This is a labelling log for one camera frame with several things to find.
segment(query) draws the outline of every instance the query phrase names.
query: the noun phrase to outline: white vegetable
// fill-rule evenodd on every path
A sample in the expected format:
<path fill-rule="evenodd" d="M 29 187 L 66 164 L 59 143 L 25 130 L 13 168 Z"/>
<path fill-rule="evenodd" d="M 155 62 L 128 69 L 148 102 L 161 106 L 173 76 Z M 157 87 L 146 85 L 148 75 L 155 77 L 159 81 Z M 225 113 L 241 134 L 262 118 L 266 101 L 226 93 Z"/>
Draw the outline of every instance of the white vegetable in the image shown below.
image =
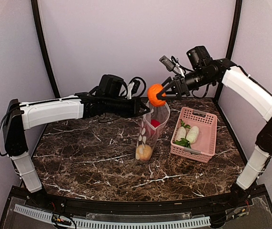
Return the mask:
<path fill-rule="evenodd" d="M 195 125 L 188 132 L 186 139 L 190 142 L 190 144 L 194 144 L 197 140 L 198 135 L 199 135 L 199 128 L 198 126 Z"/>
<path fill-rule="evenodd" d="M 175 136 L 175 141 L 180 141 L 182 138 L 185 138 L 186 135 L 186 129 L 183 126 L 179 127 Z"/>

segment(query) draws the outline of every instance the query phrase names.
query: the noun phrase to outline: marble table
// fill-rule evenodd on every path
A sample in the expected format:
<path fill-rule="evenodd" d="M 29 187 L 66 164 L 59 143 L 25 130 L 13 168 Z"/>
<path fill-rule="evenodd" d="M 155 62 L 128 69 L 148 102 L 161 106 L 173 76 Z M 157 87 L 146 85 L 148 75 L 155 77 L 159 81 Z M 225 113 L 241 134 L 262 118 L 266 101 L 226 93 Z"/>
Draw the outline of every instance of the marble table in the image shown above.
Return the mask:
<path fill-rule="evenodd" d="M 47 192 L 108 201 L 179 200 L 229 192 L 244 163 L 212 100 L 187 98 L 169 106 L 170 119 L 149 163 L 134 159 L 141 118 L 49 124 L 33 156 Z M 170 154 L 183 106 L 218 116 L 216 153 L 207 164 Z"/>

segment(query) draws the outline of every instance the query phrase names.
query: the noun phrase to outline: orange fruit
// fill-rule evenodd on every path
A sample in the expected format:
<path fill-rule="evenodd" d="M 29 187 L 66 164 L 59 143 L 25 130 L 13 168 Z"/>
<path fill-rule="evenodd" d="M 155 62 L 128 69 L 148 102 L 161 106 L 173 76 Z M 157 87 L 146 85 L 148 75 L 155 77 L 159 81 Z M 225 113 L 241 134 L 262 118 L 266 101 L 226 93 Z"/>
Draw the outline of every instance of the orange fruit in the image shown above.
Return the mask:
<path fill-rule="evenodd" d="M 165 100 L 160 100 L 157 99 L 157 94 L 161 92 L 163 89 L 163 86 L 159 83 L 152 85 L 148 91 L 147 91 L 147 96 L 149 98 L 150 103 L 153 106 L 163 106 L 165 105 L 166 101 Z"/>

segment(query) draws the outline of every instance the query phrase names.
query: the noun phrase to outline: leafy vegetable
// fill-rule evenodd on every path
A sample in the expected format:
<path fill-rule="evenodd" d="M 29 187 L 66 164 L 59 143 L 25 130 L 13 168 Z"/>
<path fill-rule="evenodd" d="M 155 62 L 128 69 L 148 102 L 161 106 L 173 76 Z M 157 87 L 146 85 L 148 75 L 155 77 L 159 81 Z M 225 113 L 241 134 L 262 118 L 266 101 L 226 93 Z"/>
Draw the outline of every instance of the leafy vegetable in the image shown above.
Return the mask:
<path fill-rule="evenodd" d="M 190 144 L 190 142 L 189 142 L 187 139 L 185 139 L 185 138 L 182 138 L 180 141 L 176 140 L 176 141 L 174 142 L 174 144 L 177 144 L 177 145 L 179 145 L 179 146 L 183 146 L 183 147 L 187 147 L 187 148 L 190 148 L 190 149 L 191 149 L 191 144 Z"/>
<path fill-rule="evenodd" d="M 181 126 L 184 127 L 184 128 L 191 129 L 191 126 L 188 125 L 188 124 L 185 124 L 184 121 L 181 121 Z"/>

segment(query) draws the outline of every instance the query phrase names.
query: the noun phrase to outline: pink plastic basket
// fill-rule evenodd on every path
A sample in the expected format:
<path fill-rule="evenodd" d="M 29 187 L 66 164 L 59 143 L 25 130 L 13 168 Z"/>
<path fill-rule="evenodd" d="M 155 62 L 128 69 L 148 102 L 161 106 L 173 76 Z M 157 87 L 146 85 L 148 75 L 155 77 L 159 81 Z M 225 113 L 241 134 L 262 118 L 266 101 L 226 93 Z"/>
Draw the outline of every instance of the pink plastic basket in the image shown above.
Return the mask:
<path fill-rule="evenodd" d="M 181 120 L 191 127 L 199 127 L 197 141 L 191 145 L 192 149 L 174 144 L 174 139 Z M 217 116 L 214 114 L 183 107 L 177 120 L 176 128 L 171 139 L 171 153 L 207 163 L 215 154 Z"/>

